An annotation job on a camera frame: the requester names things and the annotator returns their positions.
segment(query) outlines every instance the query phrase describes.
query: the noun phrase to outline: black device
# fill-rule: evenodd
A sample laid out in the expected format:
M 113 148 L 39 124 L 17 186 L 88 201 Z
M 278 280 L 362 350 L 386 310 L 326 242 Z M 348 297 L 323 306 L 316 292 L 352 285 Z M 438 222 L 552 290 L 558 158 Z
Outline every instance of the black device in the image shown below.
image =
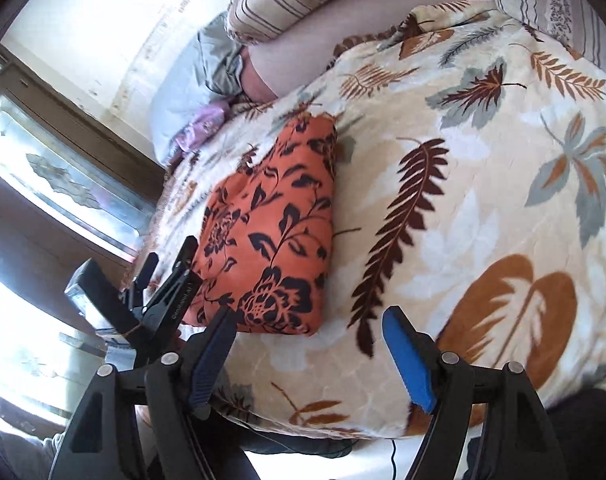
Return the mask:
M 196 240 L 187 238 L 172 274 L 145 306 L 142 290 L 157 265 L 155 254 L 122 294 L 91 262 L 75 272 L 68 295 L 112 338 L 111 348 L 127 344 L 136 357 L 127 369 L 99 368 L 70 421 L 50 480 L 147 480 L 136 404 L 149 407 L 165 480 L 258 480 L 240 449 L 212 453 L 208 435 L 193 423 L 194 413 L 209 413 L 209 396 L 236 336 L 237 313 L 220 308 L 180 352 L 163 353 L 201 286 L 190 269 L 196 248 Z M 412 400 L 432 415 L 407 479 L 454 478 L 473 404 L 487 405 L 474 480 L 566 479 L 554 431 L 521 364 L 502 370 L 469 365 L 416 332 L 398 306 L 388 308 L 382 322 Z M 232 462 L 234 468 L 226 468 Z

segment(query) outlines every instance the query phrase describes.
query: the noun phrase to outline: dark red leaf print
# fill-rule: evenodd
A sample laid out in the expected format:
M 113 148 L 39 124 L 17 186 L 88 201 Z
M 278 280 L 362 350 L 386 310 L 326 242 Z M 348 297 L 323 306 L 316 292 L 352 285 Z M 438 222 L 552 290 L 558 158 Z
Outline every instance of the dark red leaf print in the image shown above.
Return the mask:
M 392 210 L 385 220 L 387 223 L 379 229 L 381 237 L 369 253 L 363 280 L 352 293 L 356 298 L 352 307 L 353 316 L 348 325 L 358 322 L 357 344 L 359 349 L 370 358 L 374 355 L 374 339 L 369 321 L 376 319 L 374 308 L 382 306 L 381 295 L 385 290 L 384 280 L 392 277 L 395 264 L 403 262 L 401 242 L 414 245 L 411 230 L 425 230 L 424 211 L 434 211 L 427 195 L 442 195 L 443 191 L 434 182 L 445 177 L 438 166 L 445 166 L 441 156 L 449 152 L 441 145 L 443 139 L 432 139 L 405 155 L 400 162 L 403 176 L 398 197 L 387 207 Z

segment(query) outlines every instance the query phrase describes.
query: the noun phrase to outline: leaf-patterned blanket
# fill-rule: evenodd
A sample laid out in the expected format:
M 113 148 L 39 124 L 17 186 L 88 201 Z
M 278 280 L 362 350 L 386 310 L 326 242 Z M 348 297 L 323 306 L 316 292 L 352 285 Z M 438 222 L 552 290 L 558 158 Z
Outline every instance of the leaf-patterned blanket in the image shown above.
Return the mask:
M 606 375 L 606 75 L 487 0 L 413 16 L 422 35 L 347 51 L 231 121 L 167 184 L 146 245 L 155 283 L 222 178 L 258 164 L 291 118 L 336 120 L 323 325 L 237 336 L 213 396 L 232 419 L 312 437 L 420 432 L 382 340 L 391 304 L 468 362 L 523 362 L 547 406 Z

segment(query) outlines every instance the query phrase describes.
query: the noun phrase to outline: silver screw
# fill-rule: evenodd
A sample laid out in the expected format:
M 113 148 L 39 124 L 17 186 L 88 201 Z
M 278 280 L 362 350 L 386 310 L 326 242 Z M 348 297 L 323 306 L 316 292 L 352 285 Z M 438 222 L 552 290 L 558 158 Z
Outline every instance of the silver screw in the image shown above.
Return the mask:
M 166 366 L 173 365 L 177 361 L 179 361 L 179 354 L 176 354 L 174 352 L 168 352 L 167 354 L 164 354 L 163 357 L 161 357 L 161 362 Z
M 448 365 L 455 365 L 458 363 L 458 355 L 456 355 L 454 352 L 444 352 L 441 359 L 443 359 L 443 362 L 447 363 Z
M 512 372 L 513 374 L 519 374 L 523 370 L 525 370 L 525 368 L 523 368 L 523 365 L 521 363 L 519 363 L 518 361 L 510 361 L 508 363 L 507 367 L 510 369 L 510 372 Z
M 112 373 L 112 365 L 102 365 L 96 371 L 96 375 L 99 377 L 107 377 Z

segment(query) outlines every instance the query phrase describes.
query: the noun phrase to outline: bed sheet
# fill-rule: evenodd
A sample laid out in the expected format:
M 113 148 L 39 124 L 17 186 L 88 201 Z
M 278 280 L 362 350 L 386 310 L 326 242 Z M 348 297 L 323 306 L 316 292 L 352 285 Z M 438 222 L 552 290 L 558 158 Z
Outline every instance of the bed sheet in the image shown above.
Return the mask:
M 412 16 L 422 35 L 347 51 L 227 124 L 167 184 L 139 259 L 160 256 L 153 288 L 219 180 L 257 164 L 289 118 L 336 121 L 323 325 L 237 336 L 212 399 L 232 420 L 310 437 L 424 431 L 382 340 L 392 304 L 468 362 L 523 362 L 545 406 L 606 375 L 606 74 L 489 0 Z

